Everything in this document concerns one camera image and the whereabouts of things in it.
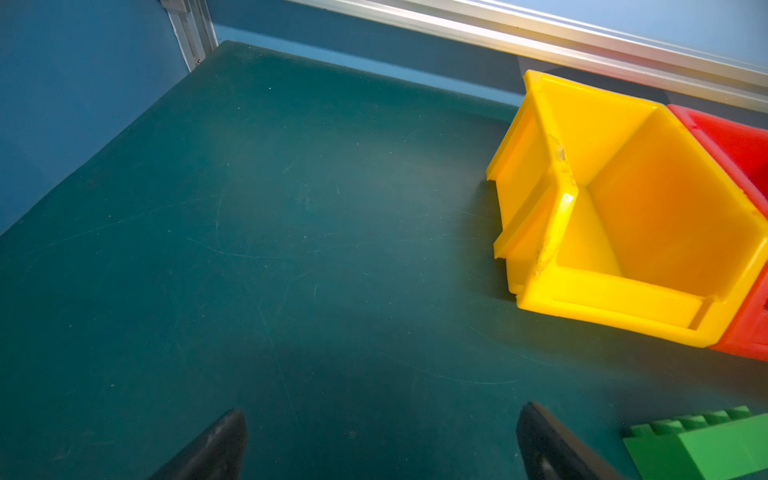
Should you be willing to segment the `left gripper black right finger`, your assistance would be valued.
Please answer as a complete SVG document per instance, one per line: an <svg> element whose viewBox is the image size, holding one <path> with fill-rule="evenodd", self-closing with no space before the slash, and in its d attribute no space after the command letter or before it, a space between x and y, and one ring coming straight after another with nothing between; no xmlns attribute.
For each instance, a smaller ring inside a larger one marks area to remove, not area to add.
<svg viewBox="0 0 768 480"><path fill-rule="evenodd" d="M538 403L522 407L516 437L529 479L624 479Z"/></svg>

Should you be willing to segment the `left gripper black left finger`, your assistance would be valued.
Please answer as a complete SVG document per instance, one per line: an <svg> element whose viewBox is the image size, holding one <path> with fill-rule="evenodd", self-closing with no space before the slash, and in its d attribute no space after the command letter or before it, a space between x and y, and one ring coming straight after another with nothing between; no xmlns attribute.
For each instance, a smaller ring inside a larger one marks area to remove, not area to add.
<svg viewBox="0 0 768 480"><path fill-rule="evenodd" d="M248 443L245 415L230 409L150 479L240 479Z"/></svg>

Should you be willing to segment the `bright green lego brick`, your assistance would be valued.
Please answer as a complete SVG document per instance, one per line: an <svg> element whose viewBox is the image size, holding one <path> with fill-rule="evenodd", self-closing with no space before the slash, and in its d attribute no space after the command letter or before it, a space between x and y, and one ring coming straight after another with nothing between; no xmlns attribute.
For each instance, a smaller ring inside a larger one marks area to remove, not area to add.
<svg viewBox="0 0 768 480"><path fill-rule="evenodd" d="M767 415L681 415L632 425L623 442L643 479L736 479L767 468Z"/></svg>

